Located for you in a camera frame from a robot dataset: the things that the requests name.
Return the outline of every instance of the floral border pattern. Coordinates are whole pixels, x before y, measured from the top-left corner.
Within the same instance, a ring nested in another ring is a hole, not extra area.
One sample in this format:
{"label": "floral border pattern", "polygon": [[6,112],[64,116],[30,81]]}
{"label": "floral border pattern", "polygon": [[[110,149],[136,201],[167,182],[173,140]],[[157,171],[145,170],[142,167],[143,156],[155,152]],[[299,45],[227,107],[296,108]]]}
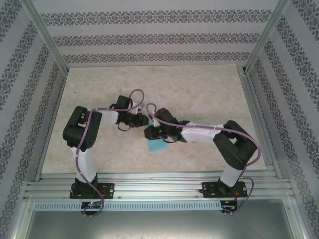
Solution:
{"label": "floral border pattern", "polygon": [[273,115],[273,120],[278,130],[279,138],[282,142],[287,160],[290,164],[291,172],[297,183],[297,188],[300,191],[299,194],[302,197],[302,201],[305,206],[308,219],[311,221],[311,226],[314,228],[314,233],[316,237],[319,237],[319,222],[318,222],[319,212],[317,211],[317,206],[315,204],[314,197],[311,195],[311,190],[308,189],[309,184],[305,180],[305,173],[302,167],[300,166],[300,162],[296,155],[294,145],[291,142],[291,139],[289,137],[289,133],[287,131],[285,121],[283,120],[275,95],[270,86],[267,74],[259,58],[255,63],[255,69],[257,71],[259,81],[261,82],[261,85],[263,87],[270,111]]}
{"label": "floral border pattern", "polygon": [[3,174],[6,170],[6,165],[8,164],[11,157],[13,147],[15,146],[16,139],[18,138],[18,134],[20,133],[21,127],[23,125],[27,111],[30,107],[34,92],[41,78],[41,74],[49,57],[49,54],[50,52],[48,48],[46,47],[46,45],[44,45],[35,62],[29,80],[27,81],[25,89],[19,100],[19,104],[16,107],[16,111],[14,112],[14,116],[10,123],[9,129],[7,130],[7,134],[4,136],[2,147],[0,149],[0,179],[3,178]]}
{"label": "floral border pattern", "polygon": [[63,55],[66,63],[246,61],[250,52],[177,52]]}
{"label": "floral border pattern", "polygon": [[309,128],[309,124],[307,123],[307,118],[302,111],[301,105],[297,99],[297,95],[294,92],[293,86],[290,83],[288,76],[284,70],[284,67],[278,57],[278,54],[269,40],[264,50],[268,56],[268,59],[271,63],[271,66],[274,70],[274,73],[277,77],[278,83],[282,89],[283,95],[287,101],[287,105],[291,111],[291,115],[294,117],[294,121],[296,127],[298,128],[298,132],[301,135],[301,139],[304,141],[304,145],[306,147],[306,151],[309,154],[309,159],[312,160],[312,165],[316,169],[315,173],[319,173],[319,145],[316,142],[316,138],[314,137],[314,133],[311,128]]}
{"label": "floral border pattern", "polygon": [[132,34],[95,36],[58,36],[54,41],[63,46],[106,46],[142,44],[213,44],[241,43],[254,44],[258,33],[190,33],[190,34]]}
{"label": "floral border pattern", "polygon": [[284,16],[280,18],[276,28],[281,39],[284,41],[289,55],[294,61],[294,65],[299,71],[299,75],[302,77],[302,80],[310,93],[310,97],[314,100],[317,111],[319,111],[319,80],[317,73],[314,71],[306,53],[300,46],[296,35],[291,30]]}
{"label": "floral border pattern", "polygon": [[159,10],[42,13],[47,26],[95,24],[266,22],[271,10]]}
{"label": "floral border pattern", "polygon": [[297,11],[304,19],[309,30],[319,40],[319,7],[313,0],[292,0]]}
{"label": "floral border pattern", "polygon": [[[56,63],[54,63],[52,67],[52,71],[50,73],[48,82],[46,84],[45,90],[43,92],[41,102],[39,104],[37,113],[34,117],[33,125],[31,127],[30,135],[27,138],[27,143],[26,146],[23,150],[23,154],[21,156],[19,166],[16,169],[16,173],[14,176],[14,180],[12,182],[12,186],[10,188],[10,194],[7,196],[8,200],[4,204],[4,210],[1,213],[1,218],[0,218],[0,238],[5,238],[6,234],[9,229],[9,225],[11,223],[14,210],[17,206],[17,200],[19,198],[20,192],[21,192],[21,187],[23,185],[23,181],[25,179],[25,174],[27,173],[27,169],[29,167],[29,163],[32,157],[33,149],[36,144],[36,140],[38,138],[38,134],[40,132],[40,128],[45,116],[45,112],[47,109],[47,106],[49,104],[49,99],[51,97],[51,94],[53,92],[54,85],[56,83],[57,75],[59,73],[59,67],[57,66]],[[60,86],[60,91],[57,97],[57,100],[55,102],[55,106],[57,105],[57,101],[59,98],[59,95],[62,90],[62,85]]]}
{"label": "floral border pattern", "polygon": [[19,0],[7,0],[0,10],[0,42],[11,28],[16,16],[21,11],[22,4]]}
{"label": "floral border pattern", "polygon": [[38,32],[33,25],[32,21],[28,24],[28,27],[23,33],[19,44],[17,45],[16,49],[12,57],[7,64],[4,73],[1,75],[0,78],[0,111],[2,111],[2,106],[5,104],[6,99],[8,98],[9,93],[11,92],[11,88],[13,87],[13,83],[16,81],[18,74],[21,70],[22,64],[24,63],[27,54],[35,37],[37,36]]}

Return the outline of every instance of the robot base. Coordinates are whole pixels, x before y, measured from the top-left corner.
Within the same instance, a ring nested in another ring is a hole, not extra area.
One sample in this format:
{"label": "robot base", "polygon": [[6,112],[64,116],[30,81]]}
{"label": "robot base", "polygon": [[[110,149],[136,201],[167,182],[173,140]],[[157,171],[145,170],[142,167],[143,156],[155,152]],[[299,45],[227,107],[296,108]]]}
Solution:
{"label": "robot base", "polygon": [[237,198],[246,198],[247,189],[245,182],[237,182],[233,187],[227,190],[221,190],[220,182],[203,182],[202,189],[199,190],[204,198],[234,198],[237,193]]}
{"label": "robot base", "polygon": [[[91,184],[96,187],[103,195],[104,199],[113,199],[114,183],[98,183],[97,176]],[[71,186],[70,199],[99,199],[100,196],[87,183],[75,179],[75,183]]]}

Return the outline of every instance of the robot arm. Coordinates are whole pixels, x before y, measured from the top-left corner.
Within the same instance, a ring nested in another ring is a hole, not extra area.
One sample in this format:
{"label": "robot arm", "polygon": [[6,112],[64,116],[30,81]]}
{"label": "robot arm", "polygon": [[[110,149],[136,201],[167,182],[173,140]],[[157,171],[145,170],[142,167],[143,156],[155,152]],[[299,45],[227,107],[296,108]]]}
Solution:
{"label": "robot arm", "polygon": [[[111,105],[110,108],[128,109],[130,104],[134,106],[134,102],[130,98],[119,96],[117,103]],[[82,175],[96,188],[98,188],[98,182],[93,165],[92,146],[96,141],[100,125],[117,124],[118,128],[121,123],[128,125],[130,128],[148,125],[149,118],[142,113],[138,113],[139,108],[142,107],[142,105],[139,106],[133,113],[128,111],[93,111],[88,131],[79,150],[78,165]],[[87,108],[77,106],[64,128],[63,139],[71,147],[74,157],[83,137],[89,113],[90,110]],[[77,172],[75,184],[72,185],[72,191],[76,191],[74,195],[80,195],[82,198],[94,198],[97,196],[96,192],[86,183],[82,175]]]}
{"label": "robot arm", "polygon": [[[173,124],[201,126],[189,121],[178,122],[165,108],[158,110],[154,116],[162,121]],[[216,127],[233,129],[247,134],[242,127],[231,120],[224,125],[217,125]],[[145,138],[149,140],[170,137],[174,141],[181,142],[197,141],[211,144],[214,143],[227,162],[227,166],[218,180],[218,190],[219,195],[221,196],[229,195],[230,189],[235,186],[249,159],[257,150],[256,145],[246,137],[227,131],[216,130],[215,127],[212,129],[200,127],[175,127],[157,123],[157,126],[147,127],[144,133]]]}

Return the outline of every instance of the metal frame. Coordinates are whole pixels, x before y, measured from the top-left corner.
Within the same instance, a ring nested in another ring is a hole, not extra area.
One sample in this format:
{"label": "metal frame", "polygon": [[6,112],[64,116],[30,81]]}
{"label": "metal frame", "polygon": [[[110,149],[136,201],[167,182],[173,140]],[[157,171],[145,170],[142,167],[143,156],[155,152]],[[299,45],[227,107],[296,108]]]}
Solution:
{"label": "metal frame", "polygon": [[[67,75],[68,67],[36,11],[32,0],[21,0],[21,2],[48,45],[59,67]],[[251,200],[282,199],[294,238],[308,239],[309,235],[290,181],[289,179],[283,179],[281,175],[249,76],[249,72],[253,68],[255,61],[288,2],[288,0],[279,0],[248,59],[246,67],[238,67],[239,78],[259,143],[263,149],[266,164],[266,170],[247,170],[244,176],[252,177],[255,182]],[[62,94],[58,100],[58,105],[60,104],[61,97]],[[53,122],[55,121],[57,112],[58,107],[54,112]],[[50,135],[53,125],[51,124],[49,130]],[[69,199],[69,192],[71,184],[74,182],[75,174],[41,174],[48,142],[40,161],[36,182],[28,182],[27,184],[22,206],[13,228],[12,239],[24,239],[26,237],[34,210],[39,211],[45,208],[49,211],[74,211],[74,205],[79,205],[81,201],[85,201]],[[183,210],[219,210],[218,202],[220,201],[203,198],[202,194],[199,193],[199,189],[201,189],[202,182],[217,181],[220,175],[221,172],[178,172],[98,174],[98,177],[99,182],[115,183],[114,199],[106,200],[105,210],[129,211],[132,205],[138,205],[139,208],[136,208],[136,210],[148,210],[148,207],[152,207],[152,209],[155,207],[154,210],[157,210],[159,209],[159,204]],[[250,181],[245,182],[247,190],[250,190]]]}
{"label": "metal frame", "polygon": [[48,28],[42,20],[39,12],[36,10],[32,0],[21,0],[20,1],[23,8],[31,18],[33,24],[35,25],[37,31],[39,32],[42,40],[48,47],[50,53],[52,54],[54,60],[59,66],[62,74],[66,76],[69,72],[69,67],[67,66],[62,54],[60,53],[57,45],[55,44],[53,37],[51,36]]}
{"label": "metal frame", "polygon": [[259,57],[261,51],[263,50],[264,45],[268,41],[271,33],[275,29],[276,24],[279,21],[281,15],[283,14],[284,10],[286,9],[288,3],[289,3],[289,0],[279,0],[278,1],[273,13],[271,14],[263,32],[261,33],[261,35],[258,39],[252,53],[250,54],[250,56],[247,60],[247,64],[245,66],[246,73],[250,72],[253,69],[257,58]]}

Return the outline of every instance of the metal panel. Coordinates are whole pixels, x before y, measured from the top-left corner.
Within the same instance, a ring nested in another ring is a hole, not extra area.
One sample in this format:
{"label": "metal panel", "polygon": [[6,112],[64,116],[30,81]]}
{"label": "metal panel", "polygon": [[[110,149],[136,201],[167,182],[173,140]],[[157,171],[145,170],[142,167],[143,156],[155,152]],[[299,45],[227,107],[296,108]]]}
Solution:
{"label": "metal panel", "polygon": [[[37,202],[37,212],[78,212],[81,202]],[[171,202],[105,202],[103,211],[194,211],[221,210],[220,201],[171,201]]]}
{"label": "metal panel", "polygon": [[294,238],[309,239],[296,199],[283,199],[283,203]]}
{"label": "metal panel", "polygon": [[234,216],[219,211],[34,212],[29,239],[292,239],[282,200],[254,200]]}

